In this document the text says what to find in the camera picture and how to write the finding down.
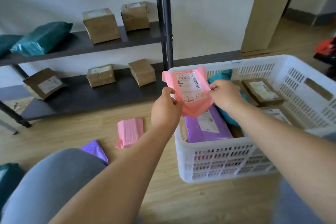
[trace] wooden floor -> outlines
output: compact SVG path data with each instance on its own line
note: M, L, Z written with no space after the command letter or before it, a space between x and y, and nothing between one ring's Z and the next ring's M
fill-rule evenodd
M328 66L312 59L317 42L330 36L328 28L310 28L282 20L270 47L246 52L242 58L276 54L295 54L319 70ZM30 99L7 104L18 112ZM143 117L145 130L151 127L153 102L133 104L68 117L32 122L29 129L20 127L5 114L0 118L20 133L11 135L0 128L0 164L18 162L26 170L58 150L82 147L98 140L112 162L125 150L115 149L117 122ZM179 177L175 141L172 138L150 182L140 210L143 223L269 223L277 195L279 174L246 177L202 184L188 184Z

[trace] shelf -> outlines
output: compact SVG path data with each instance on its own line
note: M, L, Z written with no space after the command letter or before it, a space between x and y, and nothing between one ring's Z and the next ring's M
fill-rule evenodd
M0 59L0 66L55 59L145 44L155 44L165 42L167 39L163 31L160 30L158 21L150 22L150 29L142 29L126 33L125 28L122 26L119 27L119 32L121 39L107 41L101 44L92 44L86 31L73 32L60 42L50 53L41 56L24 57L20 53L13 52Z
M130 69L115 71L116 82L91 88L86 75L63 78L67 84L46 100L34 99L21 114L25 121L88 112L157 99L166 83L162 71L156 71L156 82L139 87Z

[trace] human hand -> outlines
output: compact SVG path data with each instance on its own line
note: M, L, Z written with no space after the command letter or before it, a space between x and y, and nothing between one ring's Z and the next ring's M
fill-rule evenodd
M170 96L174 93L175 90L172 88L164 87L162 89L161 96L155 101L152 108L151 120L154 127L174 132L179 124L183 102Z
M225 112L234 110L238 105L247 103L238 88L231 81L216 80L209 85L210 96L215 104Z

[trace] forearm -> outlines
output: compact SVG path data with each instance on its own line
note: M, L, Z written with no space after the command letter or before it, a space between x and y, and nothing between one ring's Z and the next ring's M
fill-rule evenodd
M336 146L241 104L229 113L275 164L299 196L324 220L334 218Z
M173 131L152 128L82 188L52 219L65 223L133 223Z

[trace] white label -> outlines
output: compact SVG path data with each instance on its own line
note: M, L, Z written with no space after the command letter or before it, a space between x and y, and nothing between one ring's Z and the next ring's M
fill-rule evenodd
M104 9L101 9L101 10L94 10L94 11L87 12L87 15L90 18L95 18L95 17L105 16L107 15L107 13L104 11Z
M279 120L282 120L282 121L288 123L289 125L292 125L289 122L289 120L287 120L287 118L283 115L283 113L279 109L269 109L269 110L264 110L264 112L269 113L273 117L275 117Z
M140 7L141 5L140 3L131 3L131 4L127 4L126 6L129 8L134 8L134 7Z
M267 86L264 84L264 82L249 82L252 89L259 94L263 99L269 100L269 99L275 99L279 96L275 94L273 91L271 91Z
M91 74L99 74L110 70L110 66L91 69Z
M219 133L216 122L213 120L209 110L206 110L204 113L198 116L197 121L202 131Z
M184 102L194 102L206 97L195 72L176 73L176 77Z
M43 91L44 94L48 94L48 92L52 91L53 89L61 85L62 85L61 80L58 79L56 75L54 75L53 77L50 77L48 80L41 82L38 85L38 87L40 88L40 90Z

